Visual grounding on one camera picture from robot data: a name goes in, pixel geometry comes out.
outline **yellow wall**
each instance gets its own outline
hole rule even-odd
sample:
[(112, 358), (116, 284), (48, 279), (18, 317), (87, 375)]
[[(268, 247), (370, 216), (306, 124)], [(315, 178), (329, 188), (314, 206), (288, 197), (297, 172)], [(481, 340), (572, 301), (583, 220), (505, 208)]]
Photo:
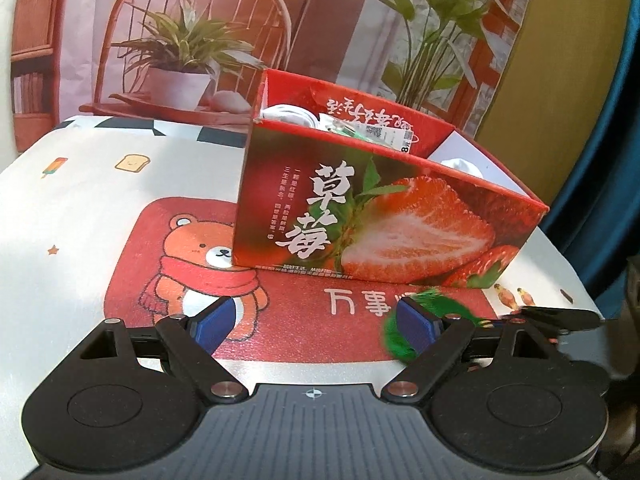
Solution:
[(602, 108), (629, 1), (529, 0), (476, 139), (548, 204)]

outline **red scarf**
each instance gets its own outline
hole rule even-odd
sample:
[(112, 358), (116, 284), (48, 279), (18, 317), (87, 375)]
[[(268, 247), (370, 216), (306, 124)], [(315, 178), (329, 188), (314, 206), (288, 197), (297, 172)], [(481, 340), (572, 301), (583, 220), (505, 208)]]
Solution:
[(139, 302), (147, 310), (157, 314), (166, 314), (167, 305), (156, 296), (156, 286), (163, 276), (207, 296), (245, 296), (253, 292), (260, 283), (253, 269), (222, 270), (204, 267), (180, 258), (162, 256), (160, 272), (145, 287)]

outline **printed backdrop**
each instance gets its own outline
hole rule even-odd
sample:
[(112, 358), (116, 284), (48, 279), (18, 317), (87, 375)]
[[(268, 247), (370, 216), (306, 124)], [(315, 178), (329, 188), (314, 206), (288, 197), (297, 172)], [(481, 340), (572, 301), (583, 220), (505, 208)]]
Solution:
[[(42, 8), (34, 9), (33, 1)], [(18, 150), (79, 110), (244, 132), (256, 66), (384, 96), (473, 135), (498, 88), (527, 1), (18, 0), (12, 55)], [(182, 12), (187, 27), (217, 20), (232, 31), (220, 36), (218, 28), (199, 28), (202, 34), (191, 37), (178, 62), (167, 57), (174, 54), (149, 50), (154, 35), (166, 33), (164, 44), (175, 43), (179, 51), (180, 38), (158, 25), (154, 12), (176, 23)], [(226, 54), (207, 64), (207, 41)], [(169, 75), (149, 72), (150, 66)], [(196, 74), (183, 72), (209, 75), (193, 86), (184, 76)], [(191, 105), (174, 95), (188, 93)]]

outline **toast icon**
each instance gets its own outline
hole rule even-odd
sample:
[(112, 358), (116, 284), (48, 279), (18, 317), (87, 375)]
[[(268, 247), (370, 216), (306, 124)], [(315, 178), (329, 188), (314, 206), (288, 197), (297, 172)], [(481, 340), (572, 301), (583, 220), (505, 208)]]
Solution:
[(137, 155), (131, 153), (125, 155), (124, 158), (115, 165), (116, 170), (130, 171), (131, 173), (140, 173), (142, 169), (151, 162), (146, 155)]

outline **barcode label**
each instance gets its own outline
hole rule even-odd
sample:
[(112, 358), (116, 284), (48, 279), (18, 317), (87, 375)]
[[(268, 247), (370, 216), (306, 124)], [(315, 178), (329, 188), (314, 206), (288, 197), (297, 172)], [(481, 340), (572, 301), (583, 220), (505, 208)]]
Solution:
[(367, 133), (376, 137), (377, 139), (382, 138), (382, 127), (381, 126), (370, 126), (367, 124)]

